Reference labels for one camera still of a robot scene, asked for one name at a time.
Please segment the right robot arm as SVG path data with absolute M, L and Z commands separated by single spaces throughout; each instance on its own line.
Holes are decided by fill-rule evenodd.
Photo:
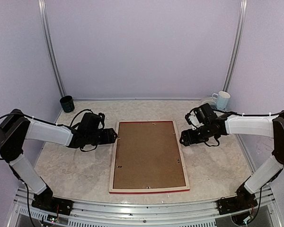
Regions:
M 185 115 L 190 129 L 181 132 L 179 142 L 185 147 L 208 143 L 221 136 L 237 135 L 252 161 L 264 149 L 257 170 L 236 190 L 233 206 L 237 210 L 251 205 L 255 193 L 275 180 L 284 169 L 284 110 L 278 113 L 245 114 L 212 108 L 209 103 L 195 107 Z

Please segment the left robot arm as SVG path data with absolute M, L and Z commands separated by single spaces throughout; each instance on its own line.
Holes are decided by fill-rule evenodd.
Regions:
M 46 210 L 53 210 L 57 200 L 45 181 L 25 157 L 23 146 L 27 140 L 43 141 L 80 149 L 86 146 L 115 143 L 117 133 L 105 128 L 105 115 L 84 110 L 80 122 L 56 124 L 24 114 L 19 109 L 0 117 L 0 160 L 5 161 L 13 174 L 34 193 L 34 201 Z

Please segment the white patterned plate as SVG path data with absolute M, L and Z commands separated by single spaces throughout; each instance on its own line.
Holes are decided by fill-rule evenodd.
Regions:
M 200 101 L 200 105 L 203 105 L 203 104 L 209 104 L 210 107 L 214 110 L 214 111 L 221 111 L 221 110 L 218 110 L 216 108 L 216 105 L 215 105 L 215 102 L 214 100 L 211 98 L 211 97 L 207 97 L 207 98 L 203 98 L 201 101 Z

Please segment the light blue mug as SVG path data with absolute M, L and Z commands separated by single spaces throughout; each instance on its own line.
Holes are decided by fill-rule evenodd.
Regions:
M 230 98 L 231 95 L 225 91 L 219 91 L 218 93 L 212 94 L 212 99 L 215 102 L 216 108 L 221 111 L 226 109 Z

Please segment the black cup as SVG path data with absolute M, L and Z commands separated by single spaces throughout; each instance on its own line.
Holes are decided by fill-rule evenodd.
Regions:
M 71 113 L 75 109 L 73 97 L 70 95 L 62 97 L 60 99 L 60 104 L 65 113 Z

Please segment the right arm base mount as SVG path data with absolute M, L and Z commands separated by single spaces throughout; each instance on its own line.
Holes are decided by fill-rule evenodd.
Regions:
M 216 204 L 219 214 L 224 215 L 256 207 L 258 202 L 256 198 L 252 198 L 249 201 L 240 201 L 237 196 L 234 196 L 229 198 L 222 197 L 216 201 Z

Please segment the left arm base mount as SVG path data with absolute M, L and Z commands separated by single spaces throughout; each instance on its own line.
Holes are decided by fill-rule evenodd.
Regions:
M 73 207 L 73 201 L 52 197 L 49 202 L 42 201 L 40 199 L 34 198 L 32 201 L 32 207 L 38 208 L 40 210 L 45 210 L 48 212 L 56 213 L 58 215 L 69 216 Z

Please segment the front aluminium rail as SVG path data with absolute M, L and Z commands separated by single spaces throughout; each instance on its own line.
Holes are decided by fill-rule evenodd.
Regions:
M 126 204 L 73 200 L 69 215 L 28 207 L 33 194 L 19 188 L 9 210 L 6 227 L 220 227 L 235 226 L 233 220 L 246 213 L 241 210 L 220 214 L 216 199 L 158 204 Z

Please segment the right aluminium post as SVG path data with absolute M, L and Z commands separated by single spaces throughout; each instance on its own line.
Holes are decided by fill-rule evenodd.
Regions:
M 236 61 L 237 61 L 239 50 L 240 50 L 240 44 L 241 44 L 241 39 L 243 35 L 243 30 L 244 30 L 247 7 L 248 7 L 248 0 L 241 0 L 239 17 L 238 17 L 237 28 L 236 28 L 236 33 L 235 33 L 235 39 L 234 39 L 234 44 L 233 44 L 233 48 L 231 51 L 230 63 L 228 65 L 227 74 L 226 74 L 225 82 L 223 84 L 223 89 L 222 89 L 225 92 L 228 92 L 231 86 L 231 80 L 233 77 Z

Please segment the aluminium post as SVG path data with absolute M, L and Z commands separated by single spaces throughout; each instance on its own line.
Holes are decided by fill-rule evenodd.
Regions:
M 45 0 L 38 0 L 38 7 L 39 7 L 39 13 L 41 17 L 41 24 L 43 28 L 45 43 L 46 43 L 50 63 L 53 69 L 54 78 L 55 78 L 60 96 L 64 97 L 66 93 L 65 93 L 62 78 L 60 76 L 60 72 L 58 69 L 56 56 L 54 53 Z
M 241 44 L 241 39 L 243 35 L 243 30 L 244 30 L 247 7 L 248 7 L 248 0 L 241 0 L 239 17 L 238 17 L 237 28 L 236 28 L 236 33 L 235 33 L 235 39 L 234 39 L 234 44 L 233 44 L 233 48 L 231 51 L 230 63 L 228 65 L 227 74 L 226 74 L 225 82 L 223 84 L 223 89 L 222 89 L 225 92 L 228 92 L 231 86 L 231 80 L 233 77 L 236 61 L 237 61 L 239 50 L 240 50 L 240 44 Z

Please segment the left aluminium post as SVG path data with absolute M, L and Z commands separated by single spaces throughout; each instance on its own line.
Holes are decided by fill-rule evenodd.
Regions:
M 39 7 L 39 13 L 41 17 L 41 24 L 43 28 L 45 43 L 46 43 L 50 63 L 53 69 L 54 78 L 55 78 L 60 96 L 64 97 L 66 93 L 65 93 L 62 78 L 60 76 L 60 72 L 58 69 L 56 56 L 54 53 L 45 0 L 38 0 L 38 7 Z

